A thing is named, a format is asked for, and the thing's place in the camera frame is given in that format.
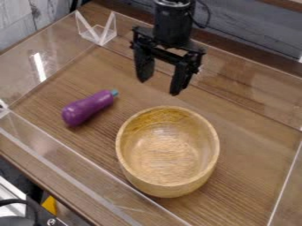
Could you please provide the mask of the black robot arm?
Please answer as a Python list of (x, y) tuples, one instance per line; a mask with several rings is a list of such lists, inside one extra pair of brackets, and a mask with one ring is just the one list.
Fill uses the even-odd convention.
[(180, 95), (188, 88), (194, 74), (200, 73), (206, 50), (192, 40), (197, 0), (154, 0), (156, 25), (153, 28), (133, 28), (137, 78), (146, 82), (156, 72), (156, 59), (176, 66), (170, 84), (170, 94)]

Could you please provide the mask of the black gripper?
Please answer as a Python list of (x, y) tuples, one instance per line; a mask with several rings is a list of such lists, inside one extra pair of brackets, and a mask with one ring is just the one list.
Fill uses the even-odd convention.
[(136, 26), (132, 49), (136, 55), (137, 78), (146, 82), (154, 75), (156, 59), (176, 65), (170, 94), (180, 95), (198, 72), (205, 51), (192, 42), (193, 25), (206, 28), (196, 19), (201, 0), (154, 0), (156, 24), (153, 28)]

